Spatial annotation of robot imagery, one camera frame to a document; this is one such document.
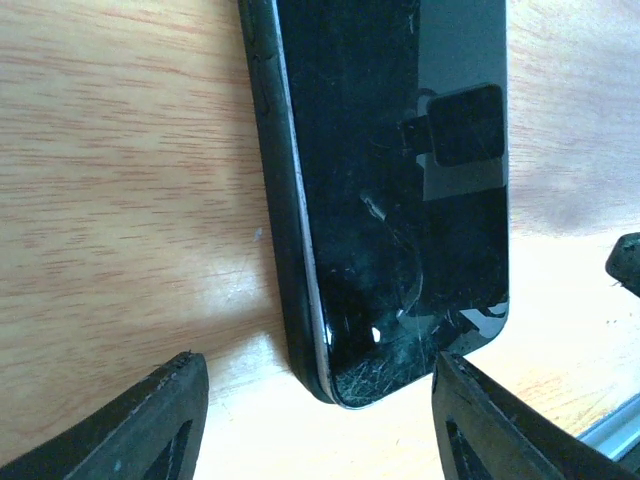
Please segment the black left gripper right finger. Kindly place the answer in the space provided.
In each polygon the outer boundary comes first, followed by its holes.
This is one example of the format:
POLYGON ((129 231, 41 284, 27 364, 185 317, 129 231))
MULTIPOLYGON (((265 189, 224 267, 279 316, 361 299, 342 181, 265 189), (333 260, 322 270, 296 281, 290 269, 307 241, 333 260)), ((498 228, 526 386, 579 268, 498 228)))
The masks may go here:
POLYGON ((432 409, 446 479, 637 479, 459 355, 440 352, 432 409))

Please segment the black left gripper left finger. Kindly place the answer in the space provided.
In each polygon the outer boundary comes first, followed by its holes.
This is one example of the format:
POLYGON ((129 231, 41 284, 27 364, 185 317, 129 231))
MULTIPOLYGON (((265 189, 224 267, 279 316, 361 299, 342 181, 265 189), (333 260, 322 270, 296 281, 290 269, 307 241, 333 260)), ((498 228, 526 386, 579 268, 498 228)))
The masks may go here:
POLYGON ((73 427, 1 467, 3 479, 191 479, 208 409, 202 354, 182 352, 73 427))

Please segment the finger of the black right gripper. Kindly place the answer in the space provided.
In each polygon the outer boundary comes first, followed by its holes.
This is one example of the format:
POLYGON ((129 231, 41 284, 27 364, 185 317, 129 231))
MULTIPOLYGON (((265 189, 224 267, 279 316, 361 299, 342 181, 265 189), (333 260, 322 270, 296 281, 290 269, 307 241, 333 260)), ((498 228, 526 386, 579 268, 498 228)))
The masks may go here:
POLYGON ((640 233, 622 235, 606 263, 606 272, 622 287, 640 297, 640 233))

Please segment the dark smartphone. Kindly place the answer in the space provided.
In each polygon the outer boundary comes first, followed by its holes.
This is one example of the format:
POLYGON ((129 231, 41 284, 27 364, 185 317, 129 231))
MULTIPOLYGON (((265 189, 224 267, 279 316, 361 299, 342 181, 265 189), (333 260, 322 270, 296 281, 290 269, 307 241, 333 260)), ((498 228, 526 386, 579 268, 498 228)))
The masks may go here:
POLYGON ((503 1, 277 5, 320 379, 359 409, 509 309, 503 1))

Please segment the black silicone phone case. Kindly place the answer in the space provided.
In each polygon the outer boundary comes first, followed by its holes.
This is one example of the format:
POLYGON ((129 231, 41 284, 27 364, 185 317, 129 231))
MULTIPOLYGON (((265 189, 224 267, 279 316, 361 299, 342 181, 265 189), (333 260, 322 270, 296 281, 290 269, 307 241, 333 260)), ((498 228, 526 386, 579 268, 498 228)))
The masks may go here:
POLYGON ((276 1, 240 1, 289 363, 335 404, 293 104, 276 1))

